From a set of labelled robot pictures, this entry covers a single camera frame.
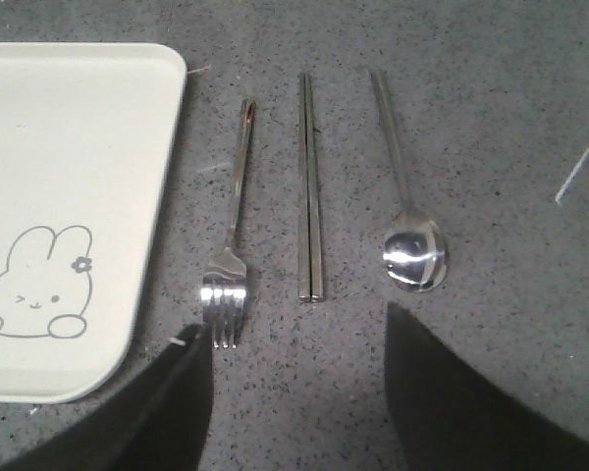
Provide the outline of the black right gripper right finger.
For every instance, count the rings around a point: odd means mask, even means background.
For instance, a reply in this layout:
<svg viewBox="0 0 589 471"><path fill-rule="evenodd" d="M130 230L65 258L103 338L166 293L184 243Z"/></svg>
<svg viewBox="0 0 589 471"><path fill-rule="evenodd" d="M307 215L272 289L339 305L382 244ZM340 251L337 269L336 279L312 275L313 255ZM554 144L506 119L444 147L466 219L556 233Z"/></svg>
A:
<svg viewBox="0 0 589 471"><path fill-rule="evenodd" d="M387 307L387 402L411 470L589 470L589 443L502 392Z"/></svg>

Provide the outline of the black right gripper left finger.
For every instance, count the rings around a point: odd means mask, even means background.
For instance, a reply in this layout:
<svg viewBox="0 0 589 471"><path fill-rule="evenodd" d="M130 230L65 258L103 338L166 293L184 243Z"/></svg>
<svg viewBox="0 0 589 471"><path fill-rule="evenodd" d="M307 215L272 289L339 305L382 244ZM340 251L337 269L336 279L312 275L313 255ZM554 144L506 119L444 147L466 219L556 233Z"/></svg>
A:
<svg viewBox="0 0 589 471"><path fill-rule="evenodd" d="M195 470L213 406L206 327L190 325L100 408L6 470Z"/></svg>

